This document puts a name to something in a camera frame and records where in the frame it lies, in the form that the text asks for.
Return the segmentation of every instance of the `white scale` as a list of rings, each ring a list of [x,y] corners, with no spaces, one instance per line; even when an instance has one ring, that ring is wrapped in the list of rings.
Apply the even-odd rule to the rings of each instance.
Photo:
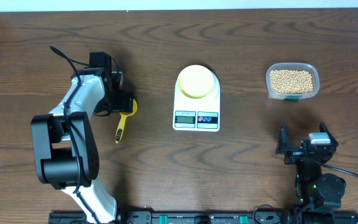
[[[219,131],[221,85],[206,67],[192,65],[180,72],[175,85],[172,127],[179,131]]]

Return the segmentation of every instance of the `wood grain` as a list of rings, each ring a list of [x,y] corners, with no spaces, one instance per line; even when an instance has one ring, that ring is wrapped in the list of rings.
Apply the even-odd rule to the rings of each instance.
[[[0,223],[78,210],[35,174],[30,121],[62,99],[72,74],[50,44],[84,62],[111,54],[135,91],[139,110],[121,144],[119,115],[91,120],[99,176],[123,207],[291,207],[295,167],[274,154],[280,123],[299,144],[325,121],[339,141],[329,163],[358,173],[358,9],[0,13]],[[265,73],[278,62],[314,65],[318,95],[269,100]],[[195,63],[221,82],[218,133],[172,129],[176,77]],[[358,179],[335,174],[347,182],[341,209],[358,211]]]

